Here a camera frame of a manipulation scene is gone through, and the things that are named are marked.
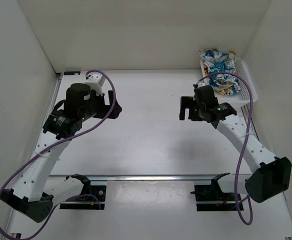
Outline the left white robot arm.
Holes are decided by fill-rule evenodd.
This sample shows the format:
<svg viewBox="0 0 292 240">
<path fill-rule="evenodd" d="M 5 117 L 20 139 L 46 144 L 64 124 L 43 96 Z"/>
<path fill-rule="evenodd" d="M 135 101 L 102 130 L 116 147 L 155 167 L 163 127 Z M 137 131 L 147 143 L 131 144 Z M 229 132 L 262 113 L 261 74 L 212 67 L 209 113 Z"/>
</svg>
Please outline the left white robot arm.
<svg viewBox="0 0 292 240">
<path fill-rule="evenodd" d="M 109 104 L 100 86 L 92 83 L 73 83 L 65 99 L 57 102 L 46 119 L 31 160 L 18 170 L 19 179 L 11 188 L 0 190 L 0 200 L 36 223 L 48 218 L 53 208 L 77 197 L 86 200 L 91 194 L 91 181 L 83 175 L 73 174 L 63 182 L 45 187 L 46 182 L 71 140 L 82 136 L 83 123 L 90 118 L 116 119 L 122 111 L 114 88 L 108 91 Z"/>
</svg>

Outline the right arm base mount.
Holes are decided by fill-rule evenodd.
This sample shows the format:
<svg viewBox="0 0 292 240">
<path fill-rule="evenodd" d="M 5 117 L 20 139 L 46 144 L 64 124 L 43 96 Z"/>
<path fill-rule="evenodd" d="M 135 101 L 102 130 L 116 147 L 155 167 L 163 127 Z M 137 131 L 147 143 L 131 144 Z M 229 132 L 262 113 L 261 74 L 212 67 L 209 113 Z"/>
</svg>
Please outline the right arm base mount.
<svg viewBox="0 0 292 240">
<path fill-rule="evenodd" d="M 197 212 L 236 211 L 235 195 L 213 190 L 210 185 L 195 185 L 190 192 L 195 196 Z"/>
</svg>

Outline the patterned white shorts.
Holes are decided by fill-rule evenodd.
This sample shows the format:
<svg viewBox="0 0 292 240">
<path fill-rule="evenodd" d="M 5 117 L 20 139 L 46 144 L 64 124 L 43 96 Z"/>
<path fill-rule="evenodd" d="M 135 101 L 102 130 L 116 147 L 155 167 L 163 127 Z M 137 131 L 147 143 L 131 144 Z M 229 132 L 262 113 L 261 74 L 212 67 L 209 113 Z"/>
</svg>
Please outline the patterned white shorts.
<svg viewBox="0 0 292 240">
<path fill-rule="evenodd" d="M 237 74 L 236 53 L 218 48 L 207 48 L 199 51 L 199 56 L 205 75 L 214 74 L 205 79 L 217 93 L 223 96 L 232 96 L 242 89 L 237 77 L 225 73 Z"/>
</svg>

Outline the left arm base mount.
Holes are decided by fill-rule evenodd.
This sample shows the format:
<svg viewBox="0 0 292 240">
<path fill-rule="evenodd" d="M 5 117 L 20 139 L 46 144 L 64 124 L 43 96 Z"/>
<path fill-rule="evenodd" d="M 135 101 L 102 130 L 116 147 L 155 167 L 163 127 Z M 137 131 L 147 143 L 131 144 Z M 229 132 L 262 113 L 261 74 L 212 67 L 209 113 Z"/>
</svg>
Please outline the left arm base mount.
<svg viewBox="0 0 292 240">
<path fill-rule="evenodd" d="M 85 190 L 85 196 L 66 200 L 59 205 L 61 210 L 104 210 L 106 203 L 107 182 L 92 181 L 90 188 Z"/>
</svg>

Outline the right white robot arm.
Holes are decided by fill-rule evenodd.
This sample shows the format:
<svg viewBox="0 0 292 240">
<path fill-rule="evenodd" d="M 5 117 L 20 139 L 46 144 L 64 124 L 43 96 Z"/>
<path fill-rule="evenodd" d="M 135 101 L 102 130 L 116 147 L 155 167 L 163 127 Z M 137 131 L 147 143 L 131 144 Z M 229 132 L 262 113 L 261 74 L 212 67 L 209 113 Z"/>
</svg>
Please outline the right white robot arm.
<svg viewBox="0 0 292 240">
<path fill-rule="evenodd" d="M 231 173 L 214 177 L 210 193 L 216 200 L 224 199 L 228 193 L 238 193 L 262 203 L 289 188 L 291 161 L 276 156 L 247 132 L 248 126 L 241 122 L 237 111 L 227 102 L 219 103 L 212 87 L 196 86 L 194 96 L 182 96 L 179 119 L 211 124 L 238 150 L 251 171 L 249 177 Z"/>
</svg>

